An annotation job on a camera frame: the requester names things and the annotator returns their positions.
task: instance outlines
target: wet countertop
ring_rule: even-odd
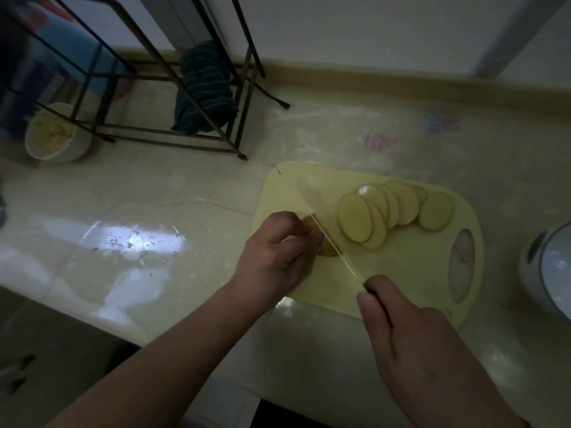
[[[446,186],[472,204],[485,241],[484,281],[462,338],[522,416],[569,426],[571,323],[535,306],[517,259],[528,238],[571,219],[571,124],[452,103],[272,91],[294,106],[254,97],[248,162],[128,142],[100,144],[68,165],[0,160],[0,283],[145,345],[231,277],[273,163]],[[172,102],[170,84],[149,83],[112,116],[168,125]],[[289,298],[215,374],[332,426],[409,426],[376,372],[361,321]]]

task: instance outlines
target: cutting board handle hole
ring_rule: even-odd
[[[455,303],[462,303],[470,293],[474,275],[475,245],[472,233],[458,233],[448,259],[448,292]]]

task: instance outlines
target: yellow cutting board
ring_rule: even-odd
[[[366,183],[385,183],[389,177],[344,171],[304,162],[283,162],[268,175],[253,220],[252,233],[271,213],[290,210],[299,217],[314,212],[299,196],[297,183],[303,183],[318,196],[319,217],[331,238],[339,245],[358,276],[368,278],[385,274],[417,306],[432,306],[446,314],[454,326],[460,325],[480,290],[484,267],[484,242],[472,207],[458,194],[440,186],[405,180],[422,186],[429,193],[446,192],[454,201],[454,215],[440,231],[422,229],[418,223],[389,230],[385,243],[368,250],[348,240],[337,221],[341,196]],[[452,245],[461,230],[471,232],[474,240],[474,272],[468,295],[461,303],[452,300],[448,290],[448,262]],[[355,296],[362,292],[359,282],[342,259],[318,256],[310,275],[289,296],[327,309],[361,318]]]

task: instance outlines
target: forearm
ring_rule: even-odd
[[[80,396],[48,427],[174,426],[259,314],[236,303],[227,284]]]

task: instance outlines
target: sliced potato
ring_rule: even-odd
[[[387,199],[387,205],[389,207],[387,228],[391,229],[396,227],[396,224],[399,222],[399,201],[396,199],[395,194],[388,187],[384,185],[375,185],[375,188],[380,190]]]
[[[427,230],[444,228],[454,213],[454,202],[444,192],[430,194],[420,208],[418,220]]]
[[[373,234],[366,242],[361,243],[361,246],[367,249],[376,249],[385,243],[387,237],[387,226],[382,219],[381,211],[370,201],[367,201],[371,218],[373,219]]]
[[[365,200],[372,202],[381,212],[382,219],[387,222],[389,217],[389,204],[385,194],[373,185],[363,185],[357,189],[357,194]]]
[[[355,193],[341,197],[337,218],[343,234],[355,242],[366,242],[373,232],[373,219],[367,201]]]
[[[385,183],[399,201],[399,225],[408,225],[418,216],[418,197],[411,186],[399,180],[389,180]]]
[[[318,224],[315,223],[315,220],[311,216],[315,216],[315,218],[319,222],[319,225],[321,225],[321,229],[319,228]],[[333,245],[330,242],[330,240],[333,241],[333,239],[331,238],[329,231],[323,226],[321,220],[314,213],[312,213],[311,215],[305,216],[302,219],[302,222],[311,228],[312,233],[317,233],[317,232],[320,232],[321,230],[323,230],[327,234],[327,237],[325,237],[323,239],[323,243],[321,244],[321,252],[319,252],[319,255],[321,255],[323,257],[338,257],[339,256],[339,253],[335,250],[335,248],[333,247]]]
[[[420,186],[412,186],[412,189],[415,190],[416,197],[418,198],[418,205],[422,206],[426,199],[428,198],[428,194],[426,193],[426,189]]]

